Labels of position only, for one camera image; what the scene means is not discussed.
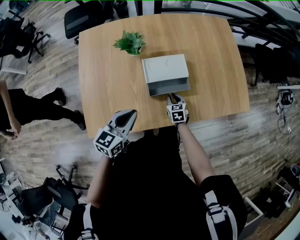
shoulder strap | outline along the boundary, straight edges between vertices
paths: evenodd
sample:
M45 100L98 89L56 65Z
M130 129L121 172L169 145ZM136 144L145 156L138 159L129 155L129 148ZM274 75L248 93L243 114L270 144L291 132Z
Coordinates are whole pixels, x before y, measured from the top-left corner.
M238 228L232 210L218 204L217 197L213 190L206 193L205 198L208 208L206 213L206 222L210 231L211 239L218 240L218 234L220 234L220 236L223 235L221 232L217 232L216 224L221 224L224 221L230 221L232 227L232 240L237 240Z
M84 230L81 232L81 236L78 240L99 240L98 236L93 231L92 219L90 218L90 207L90 203L85 205L85 211L83 213Z

office chair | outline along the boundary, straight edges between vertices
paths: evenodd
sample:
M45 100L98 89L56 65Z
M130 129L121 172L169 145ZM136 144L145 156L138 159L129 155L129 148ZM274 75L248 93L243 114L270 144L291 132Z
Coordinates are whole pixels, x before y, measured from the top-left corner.
M22 29L24 18L19 21L6 18L0 29L0 57L6 55L14 55L17 59L26 56L29 53L28 62L31 63L31 56L33 50L36 50L40 56L43 56L39 49L38 43L45 37L50 37L50 34L44 34L43 32L36 32L34 22L28 22L28 24ZM23 46L22 51L17 49L17 46Z
M54 185L48 187L48 190L52 192L54 201L61 205L60 211L56 213L67 221L68 219L63 216L64 209L72 210L72 208L78 204L78 199L81 197L81 194L77 194L74 189L88 190L90 186L81 187L72 184L73 171L77 169L76 165L72 166L68 180L60 173L60 168L60 165L56 166L56 171L61 179L58 179Z
M17 204L17 207L23 215L31 216L44 209L42 214L39 215L39 217L42 217L54 200L61 205L60 211L56 213L61 218L68 220L63 216L64 209L72 210L78 204L78 199L81 197L80 194L76 194L74 188L87 190L89 189L89 185L81 187L72 184L73 171L77 169L75 165L72 167L68 180L60 173L59 169L60 165L57 165L56 171L62 179L46 178L42 186L26 189L21 192L22 200Z
M113 18L113 8L110 1L77 1L79 6L65 14L66 38L74 39L78 44L79 33L103 24L107 19Z
M43 185L21 192L21 201L17 203L17 207L24 216L32 216L42 209L44 209L43 213L39 216L42 217L46 213L46 206L53 201L51 192L47 189L49 181L50 179L46 178Z
M271 49L267 46L256 44L254 50L250 50L254 63L243 63L245 68L255 67L256 86L259 73L262 74L263 82L287 83L287 77L300 77L300 47L280 47Z

green plant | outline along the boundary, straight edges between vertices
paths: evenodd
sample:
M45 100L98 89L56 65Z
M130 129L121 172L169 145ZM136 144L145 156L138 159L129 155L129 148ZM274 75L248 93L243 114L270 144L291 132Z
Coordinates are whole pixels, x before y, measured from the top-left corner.
M139 32L126 32L123 31L121 39L116 40L113 45L115 48L120 48L120 51L126 51L128 54L137 56L140 54L139 50L142 46L146 45L143 42L144 35L140 35Z

wooden table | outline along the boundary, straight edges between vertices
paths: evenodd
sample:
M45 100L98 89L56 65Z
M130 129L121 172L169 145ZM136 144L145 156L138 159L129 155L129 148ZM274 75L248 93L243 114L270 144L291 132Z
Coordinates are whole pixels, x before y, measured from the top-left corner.
M138 57L113 47L122 31L139 31ZM245 72L226 19L196 14L131 17L80 33L79 79L88 136L120 110L136 109L133 131L171 125L166 95L150 97L142 59L183 53L191 90L179 92L190 122L249 111Z

black shoe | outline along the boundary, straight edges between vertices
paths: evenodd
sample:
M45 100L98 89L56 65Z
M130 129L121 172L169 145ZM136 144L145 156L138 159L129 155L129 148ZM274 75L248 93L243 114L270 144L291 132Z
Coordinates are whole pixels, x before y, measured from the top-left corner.
M57 96L58 96L58 100L57 100L58 104L60 106L66 105L67 99L64 91L61 88L56 88L55 91L57 92Z
M76 116L76 120L74 120L73 122L76 123L82 131L85 130L86 126L85 126L84 116L78 110L75 110L74 112L77 114L77 116Z

